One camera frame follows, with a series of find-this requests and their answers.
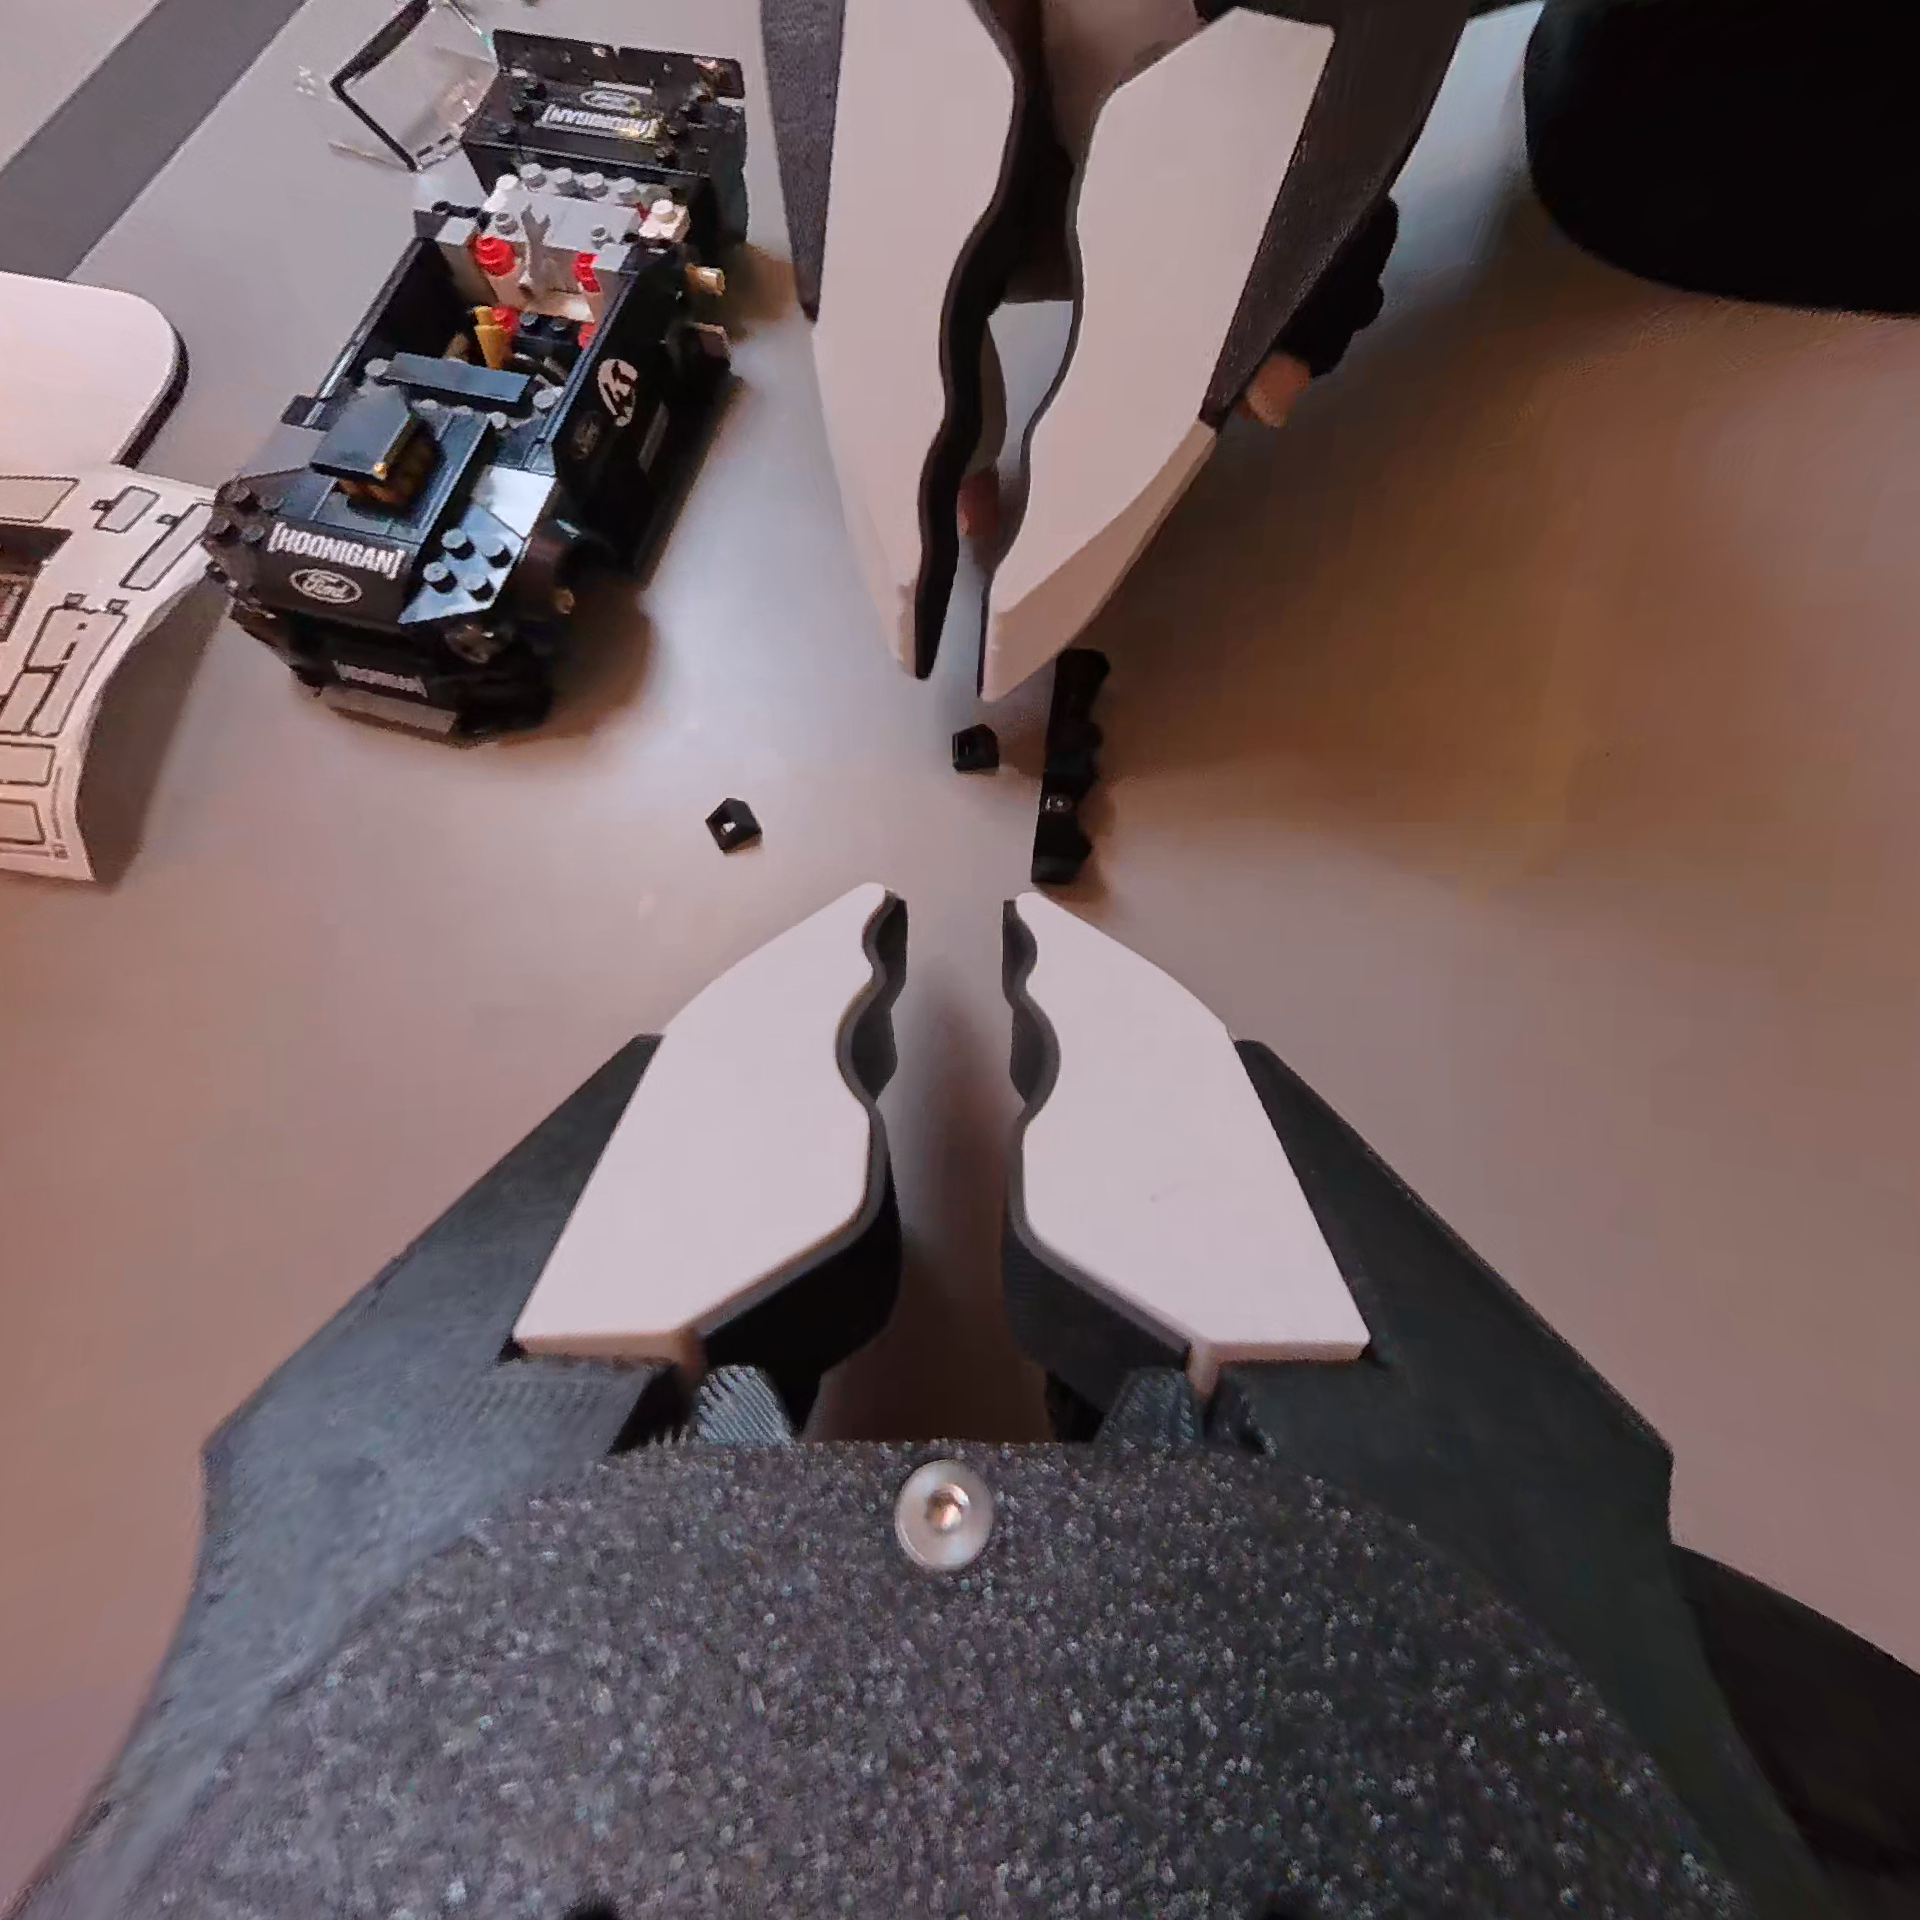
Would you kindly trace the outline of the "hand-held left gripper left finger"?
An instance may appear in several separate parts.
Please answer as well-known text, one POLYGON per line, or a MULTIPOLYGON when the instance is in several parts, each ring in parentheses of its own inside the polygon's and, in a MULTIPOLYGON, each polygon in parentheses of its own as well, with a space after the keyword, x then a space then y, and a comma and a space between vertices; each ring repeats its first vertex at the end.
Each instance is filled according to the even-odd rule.
POLYGON ((879 1226, 904 901, 859 883, 666 1027, 518 1313, 523 1354, 693 1364, 879 1226))

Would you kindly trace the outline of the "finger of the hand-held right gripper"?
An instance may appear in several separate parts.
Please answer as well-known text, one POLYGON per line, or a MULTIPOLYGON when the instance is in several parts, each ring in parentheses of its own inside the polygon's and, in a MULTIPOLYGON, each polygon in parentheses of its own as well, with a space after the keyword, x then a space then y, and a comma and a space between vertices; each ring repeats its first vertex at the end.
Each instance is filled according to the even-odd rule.
POLYGON ((831 105, 813 369, 879 636, 924 682, 957 566, 1024 85, 991 4, 853 2, 831 105))
POLYGON ((984 701, 1090 625, 1210 459, 1215 364, 1333 51, 1330 26, 1232 9, 1150 41, 1090 113, 1072 339, 987 591, 984 701))

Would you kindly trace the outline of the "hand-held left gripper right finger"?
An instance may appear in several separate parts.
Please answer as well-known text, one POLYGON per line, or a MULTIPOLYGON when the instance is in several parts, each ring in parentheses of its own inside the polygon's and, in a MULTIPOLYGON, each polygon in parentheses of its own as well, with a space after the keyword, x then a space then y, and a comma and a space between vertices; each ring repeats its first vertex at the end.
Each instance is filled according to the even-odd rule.
POLYGON ((1006 1190, 1026 1349, 1075 1390, 1350 1363, 1368 1329, 1230 1029, 1042 894, 1004 907, 1021 1099, 1006 1190))

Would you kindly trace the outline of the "long black lego plate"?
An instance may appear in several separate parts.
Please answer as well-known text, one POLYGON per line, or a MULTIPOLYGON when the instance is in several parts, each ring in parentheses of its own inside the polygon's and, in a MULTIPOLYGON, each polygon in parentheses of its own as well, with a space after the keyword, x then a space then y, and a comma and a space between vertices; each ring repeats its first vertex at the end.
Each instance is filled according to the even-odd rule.
POLYGON ((1031 883, 1061 889, 1077 883, 1093 853, 1083 802, 1100 780, 1101 727, 1096 695, 1110 660, 1090 647, 1069 647, 1051 669, 1040 812, 1031 855, 1031 883))

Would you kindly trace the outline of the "black lego car model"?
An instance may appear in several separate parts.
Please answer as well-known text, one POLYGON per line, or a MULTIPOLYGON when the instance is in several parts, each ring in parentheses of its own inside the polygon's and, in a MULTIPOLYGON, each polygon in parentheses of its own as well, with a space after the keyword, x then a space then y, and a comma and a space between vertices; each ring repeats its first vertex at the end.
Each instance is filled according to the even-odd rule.
POLYGON ((749 222, 722 55, 498 33, 414 237, 202 538, 228 617, 326 705, 539 729, 581 585, 637 572, 731 387, 749 222))

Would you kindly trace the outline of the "clear lego windshield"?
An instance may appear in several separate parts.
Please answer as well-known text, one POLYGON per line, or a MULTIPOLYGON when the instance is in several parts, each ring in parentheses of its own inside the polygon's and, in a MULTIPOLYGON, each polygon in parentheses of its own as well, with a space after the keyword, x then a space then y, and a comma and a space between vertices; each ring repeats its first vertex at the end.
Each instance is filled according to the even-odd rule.
POLYGON ((493 78, 476 4, 405 2, 309 86, 334 153, 420 177, 455 153, 493 78))

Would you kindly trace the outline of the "black mesh pad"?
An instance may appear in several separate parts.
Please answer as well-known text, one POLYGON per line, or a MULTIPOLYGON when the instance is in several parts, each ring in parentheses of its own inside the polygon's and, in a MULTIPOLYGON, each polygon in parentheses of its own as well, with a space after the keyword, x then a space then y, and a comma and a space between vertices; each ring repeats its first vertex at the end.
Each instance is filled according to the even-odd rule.
POLYGON ((1916 2, 1547 2, 1523 107, 1538 201, 1607 266, 1917 314, 1916 2))

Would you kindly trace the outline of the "white sticker sheet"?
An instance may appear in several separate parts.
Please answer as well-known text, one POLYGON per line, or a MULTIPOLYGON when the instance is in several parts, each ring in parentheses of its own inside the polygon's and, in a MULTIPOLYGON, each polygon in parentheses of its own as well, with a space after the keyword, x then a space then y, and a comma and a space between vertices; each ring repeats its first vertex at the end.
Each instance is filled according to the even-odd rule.
POLYGON ((202 582, 212 494, 125 467, 3 476, 3 867, 91 883, 79 822, 104 693, 202 582))

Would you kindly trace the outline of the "white tray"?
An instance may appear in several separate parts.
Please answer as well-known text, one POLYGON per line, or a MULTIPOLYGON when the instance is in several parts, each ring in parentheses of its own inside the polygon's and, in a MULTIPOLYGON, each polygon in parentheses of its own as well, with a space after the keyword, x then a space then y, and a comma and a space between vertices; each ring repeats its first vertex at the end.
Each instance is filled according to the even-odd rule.
POLYGON ((149 299, 3 273, 3 473, 138 467, 186 382, 186 342, 149 299))

